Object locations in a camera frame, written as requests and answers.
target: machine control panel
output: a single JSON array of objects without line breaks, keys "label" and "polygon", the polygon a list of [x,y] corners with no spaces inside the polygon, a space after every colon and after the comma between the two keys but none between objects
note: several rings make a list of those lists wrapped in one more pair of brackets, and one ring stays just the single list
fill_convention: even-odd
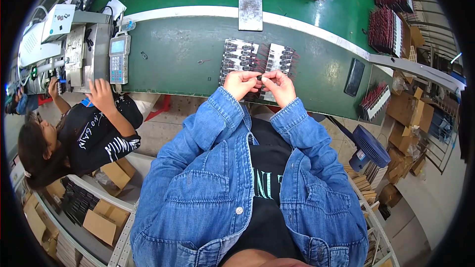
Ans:
[{"label": "machine control panel", "polygon": [[130,35],[118,32],[109,46],[109,79],[111,84],[124,85],[128,82],[128,61]]}]

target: human hands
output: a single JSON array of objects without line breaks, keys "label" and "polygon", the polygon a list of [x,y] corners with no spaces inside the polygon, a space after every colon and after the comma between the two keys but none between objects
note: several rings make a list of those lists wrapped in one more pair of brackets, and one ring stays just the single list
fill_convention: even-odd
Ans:
[{"label": "human hands", "polygon": [[280,70],[266,72],[262,75],[264,91],[270,91],[274,94],[277,104],[283,109],[297,96],[295,95],[294,84]]},{"label": "human hands", "polygon": [[259,91],[262,87],[262,82],[257,79],[259,75],[261,73],[255,71],[233,71],[226,77],[223,87],[239,101],[248,92]]},{"label": "human hands", "polygon": [[90,80],[89,88],[91,89],[91,94],[86,94],[86,96],[98,110],[102,111],[105,116],[110,116],[117,112],[109,82],[104,79],[98,79],[93,83]]},{"label": "human hands", "polygon": [[57,83],[57,77],[52,77],[51,81],[49,82],[48,93],[53,99],[56,99],[59,96]]}]

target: black t-shirt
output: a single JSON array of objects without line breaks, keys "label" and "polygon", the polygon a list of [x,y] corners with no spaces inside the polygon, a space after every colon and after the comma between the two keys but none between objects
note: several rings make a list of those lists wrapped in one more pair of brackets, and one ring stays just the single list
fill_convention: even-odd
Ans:
[{"label": "black t-shirt", "polygon": [[269,122],[252,118],[251,132],[259,142],[259,145],[249,146],[255,194],[251,221],[219,266],[245,249],[259,249],[277,258],[303,261],[279,208],[280,184],[292,148]]},{"label": "black t-shirt", "polygon": [[[134,129],[142,124],[142,114],[135,102],[127,95],[113,93],[116,108],[132,124]],[[74,134],[70,142],[69,164],[75,175],[89,174],[101,166],[114,162],[140,146],[140,136],[123,137],[112,123],[89,99],[76,104],[66,115],[64,127],[58,139],[67,142],[67,136]]]}]

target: black phone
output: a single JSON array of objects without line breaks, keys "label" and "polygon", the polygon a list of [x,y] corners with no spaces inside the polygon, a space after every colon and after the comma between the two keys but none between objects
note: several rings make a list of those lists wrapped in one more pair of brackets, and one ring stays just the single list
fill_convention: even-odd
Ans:
[{"label": "black phone", "polygon": [[363,77],[364,64],[360,60],[353,58],[350,72],[348,73],[348,80],[344,92],[350,96],[356,97],[358,92],[359,83]]}]

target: white sticker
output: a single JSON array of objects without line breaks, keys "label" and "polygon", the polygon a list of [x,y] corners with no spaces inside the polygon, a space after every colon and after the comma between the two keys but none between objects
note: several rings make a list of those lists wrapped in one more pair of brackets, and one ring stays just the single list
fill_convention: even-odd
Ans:
[{"label": "white sticker", "polygon": [[54,195],[53,199],[56,201],[57,204],[61,204],[61,199],[58,196]]},{"label": "white sticker", "polygon": [[364,159],[365,154],[364,154],[363,150],[359,150],[359,151],[356,152],[356,156],[358,156],[358,159],[361,161],[361,160]]}]

